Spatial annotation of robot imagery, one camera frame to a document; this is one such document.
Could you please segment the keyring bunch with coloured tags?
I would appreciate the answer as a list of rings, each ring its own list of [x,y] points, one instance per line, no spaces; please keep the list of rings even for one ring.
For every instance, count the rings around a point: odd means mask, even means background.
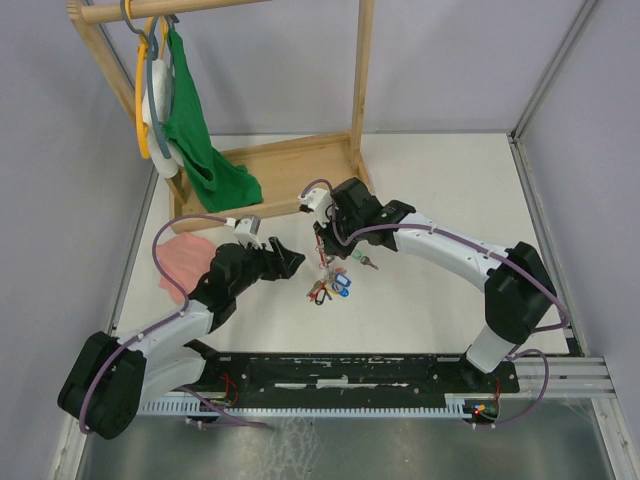
[[[307,298],[316,306],[322,306],[334,298],[347,298],[350,295],[352,281],[347,276],[345,268],[334,264],[335,256],[325,251],[325,243],[320,234],[315,232],[314,235],[322,277],[313,284]]]

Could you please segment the green tag key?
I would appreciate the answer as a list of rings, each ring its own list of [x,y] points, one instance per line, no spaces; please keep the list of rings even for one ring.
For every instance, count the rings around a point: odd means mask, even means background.
[[[373,263],[370,257],[366,255],[364,252],[362,252],[361,250],[354,249],[351,252],[350,257],[356,260],[357,262],[359,262],[361,265],[371,267],[375,270],[379,269],[379,267]]]

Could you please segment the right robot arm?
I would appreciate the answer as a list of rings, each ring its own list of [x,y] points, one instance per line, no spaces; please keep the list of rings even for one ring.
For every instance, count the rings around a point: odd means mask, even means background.
[[[319,180],[298,200],[315,216],[324,254],[345,259],[366,242],[431,262],[483,294],[485,325],[458,368],[469,390],[491,384],[499,364],[541,331],[548,310],[562,306],[538,251],[525,242],[503,247],[455,233],[399,200],[382,204],[356,177],[335,188]]]

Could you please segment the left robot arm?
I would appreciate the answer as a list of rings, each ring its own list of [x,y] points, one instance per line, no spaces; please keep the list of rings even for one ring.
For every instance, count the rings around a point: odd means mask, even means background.
[[[89,336],[58,394],[58,407],[86,432],[110,440],[129,426],[141,406],[172,390],[191,384],[212,389],[220,381],[221,366],[191,342],[221,327],[250,286],[288,280],[305,259],[276,237],[260,247],[223,244],[185,307],[123,337],[102,331]]]

